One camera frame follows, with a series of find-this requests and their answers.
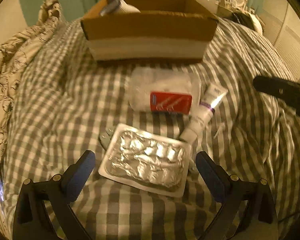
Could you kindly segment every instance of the patterned comforter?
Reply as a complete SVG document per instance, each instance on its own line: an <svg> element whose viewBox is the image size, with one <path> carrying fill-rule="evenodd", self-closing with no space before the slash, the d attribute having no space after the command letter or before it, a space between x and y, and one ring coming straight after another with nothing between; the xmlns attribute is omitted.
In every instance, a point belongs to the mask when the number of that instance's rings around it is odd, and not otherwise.
<svg viewBox="0 0 300 240"><path fill-rule="evenodd" d="M89 149L97 166L72 208L92 239L197 239L220 207L188 174L182 198L145 192L98 174L104 155L98 135L118 123L177 138L188 116L133 111L127 87L135 65L102 67L92 58L79 20L55 32L23 72L10 118L3 162L5 222L12 231L26 178L50 179ZM193 144L242 180L268 180L281 237L300 210L300 118L284 102L254 90L256 75L292 75L271 43L220 20L200 64L150 65L199 75L229 93ZM53 224L51 207L47 207ZM236 220L233 229L238 225Z"/></svg>

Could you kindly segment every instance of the cardboard box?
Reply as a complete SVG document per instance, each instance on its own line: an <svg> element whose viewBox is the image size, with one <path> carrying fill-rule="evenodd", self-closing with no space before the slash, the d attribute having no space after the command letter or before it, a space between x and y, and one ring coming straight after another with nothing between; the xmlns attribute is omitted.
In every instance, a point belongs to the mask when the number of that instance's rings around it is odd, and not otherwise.
<svg viewBox="0 0 300 240"><path fill-rule="evenodd" d="M141 13L99 16L108 1L100 0L81 20L98 61L198 63L218 25L196 0L124 0Z"/></svg>

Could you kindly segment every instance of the blue gripper pad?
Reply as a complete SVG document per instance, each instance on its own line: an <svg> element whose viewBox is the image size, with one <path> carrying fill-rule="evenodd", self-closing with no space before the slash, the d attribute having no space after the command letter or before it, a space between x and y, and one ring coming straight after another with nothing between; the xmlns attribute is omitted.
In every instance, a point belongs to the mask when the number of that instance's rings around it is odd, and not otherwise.
<svg viewBox="0 0 300 240"><path fill-rule="evenodd" d="M68 167L62 175L61 189L65 193L67 203L75 201L84 184L96 166L94 152L86 150L80 159Z"/></svg>
<svg viewBox="0 0 300 240"><path fill-rule="evenodd" d="M199 152L195 158L197 169L216 202L224 203L230 190L229 176L216 165L206 152Z"/></svg>

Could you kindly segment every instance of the silver foil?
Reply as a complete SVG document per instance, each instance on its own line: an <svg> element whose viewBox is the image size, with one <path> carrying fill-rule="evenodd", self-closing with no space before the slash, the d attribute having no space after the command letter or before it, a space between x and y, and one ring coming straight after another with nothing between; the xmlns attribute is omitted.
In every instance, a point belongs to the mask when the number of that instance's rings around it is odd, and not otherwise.
<svg viewBox="0 0 300 240"><path fill-rule="evenodd" d="M133 132L122 131L111 149L107 171L118 177L173 187L180 183L185 149Z"/></svg>

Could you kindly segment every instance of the foil tray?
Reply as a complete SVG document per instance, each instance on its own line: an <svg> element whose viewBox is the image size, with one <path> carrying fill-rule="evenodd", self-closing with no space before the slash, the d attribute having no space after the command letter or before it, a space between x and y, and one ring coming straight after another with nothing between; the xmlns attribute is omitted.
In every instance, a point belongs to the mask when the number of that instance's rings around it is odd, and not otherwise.
<svg viewBox="0 0 300 240"><path fill-rule="evenodd" d="M182 197L191 146L126 124L118 124L99 174L152 193Z"/></svg>

